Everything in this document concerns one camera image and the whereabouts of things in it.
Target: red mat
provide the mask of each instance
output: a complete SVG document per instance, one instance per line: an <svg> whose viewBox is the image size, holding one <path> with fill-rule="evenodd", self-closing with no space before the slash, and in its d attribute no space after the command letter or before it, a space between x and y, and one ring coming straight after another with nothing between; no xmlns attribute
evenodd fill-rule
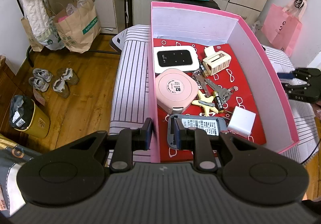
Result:
<svg viewBox="0 0 321 224"><path fill-rule="evenodd" d="M174 40L162 40L162 39L153 39L154 46L175 46L175 45L191 45L195 48L198 59L203 60L205 58L204 49L206 46L191 44L181 41ZM228 53L231 57L231 63L228 69L222 70L216 75L209 76L208 78L212 80L215 84L222 86L223 88L229 89L231 87L235 88L235 92L231 96L231 98L224 104L224 108L230 112L233 112L235 106L239 106L249 110L251 112L256 113L254 125L252 128L252 133L248 138L249 141L255 142L256 144L265 144L265 135L261 123L260 116L258 114L254 98L252 96L250 87L248 86L248 82L245 78L245 75L242 71L242 68L237 61L233 50L231 49L229 44L217 45L214 47L215 51L224 51ZM161 162L178 162L178 161L190 161L193 159L193 155L190 151L176 151L168 147L167 145L167 126L168 126L168 115L167 113L157 106L158 112L158 125L159 125L159 148L160 148L160 161ZM190 105L188 109L183 114L190 115L202 115L203 109L196 105ZM219 114L211 114L212 116L226 116L231 117L227 113Z"/></svg>

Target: pink cardboard box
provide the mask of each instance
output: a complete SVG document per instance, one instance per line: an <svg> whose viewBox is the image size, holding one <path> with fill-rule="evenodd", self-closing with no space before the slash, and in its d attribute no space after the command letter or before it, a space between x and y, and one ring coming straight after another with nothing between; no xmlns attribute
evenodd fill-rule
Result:
<svg viewBox="0 0 321 224"><path fill-rule="evenodd" d="M230 44L248 80L261 117L266 148L282 153L299 142L280 80L259 41L238 15L211 8L151 2L151 37L202 45ZM149 113L154 122L152 162L159 162L153 40L148 53Z"/></svg>

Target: house key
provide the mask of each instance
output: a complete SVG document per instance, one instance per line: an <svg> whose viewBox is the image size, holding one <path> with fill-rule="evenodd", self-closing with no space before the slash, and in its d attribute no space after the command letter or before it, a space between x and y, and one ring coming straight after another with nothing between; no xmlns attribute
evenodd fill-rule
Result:
<svg viewBox="0 0 321 224"><path fill-rule="evenodd" d="M194 77L196 80L199 81L201 87L203 88L204 92L205 92L205 96L208 98L211 96L210 92L208 91L208 88L206 86L206 83L205 83L205 78L204 76L202 75L202 71L200 69L196 70L194 73L193 73Z"/></svg>
<svg viewBox="0 0 321 224"><path fill-rule="evenodd" d="M234 87L231 87L229 89L221 88L217 86L215 83L213 83L210 79L205 79L205 82L214 91L217 91L219 93L219 97L222 100L222 103L226 103L231 98L232 94L235 92Z"/></svg>

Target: shoe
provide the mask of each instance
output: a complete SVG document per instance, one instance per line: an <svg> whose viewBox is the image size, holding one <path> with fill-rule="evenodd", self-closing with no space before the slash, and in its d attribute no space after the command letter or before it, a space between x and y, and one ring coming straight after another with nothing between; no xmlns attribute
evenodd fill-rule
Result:
<svg viewBox="0 0 321 224"><path fill-rule="evenodd" d="M56 76L53 78L52 89L62 98L67 98L70 95L68 84Z"/></svg>
<svg viewBox="0 0 321 224"><path fill-rule="evenodd" d="M58 69L57 76L66 81L69 85L76 85L79 82L79 77L72 68Z"/></svg>
<svg viewBox="0 0 321 224"><path fill-rule="evenodd" d="M35 88L39 91L47 91L47 89L49 87L49 83L47 83L46 80L44 80L43 78L41 78L39 76L30 77L29 84L33 88Z"/></svg>
<svg viewBox="0 0 321 224"><path fill-rule="evenodd" d="M33 69L33 75L36 77L41 77L43 79L46 80L46 82L50 82L51 78L52 78L52 73L49 72L48 70L45 70L45 69L40 69L40 68L36 68L36 69Z"/></svg>

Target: wall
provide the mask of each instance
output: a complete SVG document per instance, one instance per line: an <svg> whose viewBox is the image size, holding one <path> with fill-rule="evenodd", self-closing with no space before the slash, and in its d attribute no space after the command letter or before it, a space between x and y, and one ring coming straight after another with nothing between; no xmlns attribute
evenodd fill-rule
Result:
<svg viewBox="0 0 321 224"><path fill-rule="evenodd" d="M21 24L22 13L16 0L0 0L0 54L17 74L26 59L29 42Z"/></svg>
<svg viewBox="0 0 321 224"><path fill-rule="evenodd" d="M271 4L285 6L290 0L268 0L259 16L264 22ZM321 51L321 0L308 0L307 10L301 19L303 28L290 57L295 67L306 67Z"/></svg>

